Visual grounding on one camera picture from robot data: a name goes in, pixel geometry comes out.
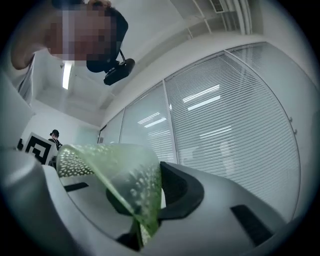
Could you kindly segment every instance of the window blinds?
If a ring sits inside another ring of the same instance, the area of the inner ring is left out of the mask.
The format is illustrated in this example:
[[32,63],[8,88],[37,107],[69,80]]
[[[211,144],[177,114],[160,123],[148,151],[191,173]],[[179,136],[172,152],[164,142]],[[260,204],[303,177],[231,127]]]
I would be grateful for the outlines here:
[[297,147],[268,86],[225,53],[174,74],[165,85],[179,163],[239,183],[290,220]]
[[112,118],[101,131],[100,137],[103,137],[103,144],[119,143],[120,128],[124,111],[120,111]]
[[175,163],[172,138],[160,83],[125,108],[120,142],[144,145],[156,153],[159,161]]

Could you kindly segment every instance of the black cap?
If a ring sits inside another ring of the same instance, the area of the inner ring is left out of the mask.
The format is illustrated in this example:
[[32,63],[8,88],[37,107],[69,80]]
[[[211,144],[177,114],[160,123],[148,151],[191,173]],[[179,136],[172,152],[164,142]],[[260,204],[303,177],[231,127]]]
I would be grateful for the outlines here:
[[50,133],[50,136],[52,136],[52,134],[53,134],[54,136],[56,136],[57,138],[59,137],[59,132],[58,132],[58,130],[53,130],[53,131]]
[[94,73],[99,73],[102,71],[105,71],[107,73],[111,68],[114,67],[116,59],[120,52],[121,44],[129,28],[126,19],[122,16],[122,14],[119,11],[117,11],[113,7],[110,7],[107,10],[105,10],[104,15],[111,17],[111,22],[113,21],[116,23],[116,40],[111,42],[111,54],[108,57],[108,59],[86,61],[86,67],[88,68],[88,70]]

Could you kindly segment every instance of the green plastic sheet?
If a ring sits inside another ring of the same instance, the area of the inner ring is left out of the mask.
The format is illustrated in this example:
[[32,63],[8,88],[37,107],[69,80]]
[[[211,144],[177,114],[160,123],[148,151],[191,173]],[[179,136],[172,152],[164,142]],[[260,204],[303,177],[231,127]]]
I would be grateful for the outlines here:
[[161,173],[157,155],[141,145],[64,145],[58,152],[60,177],[94,173],[150,236],[158,229]]

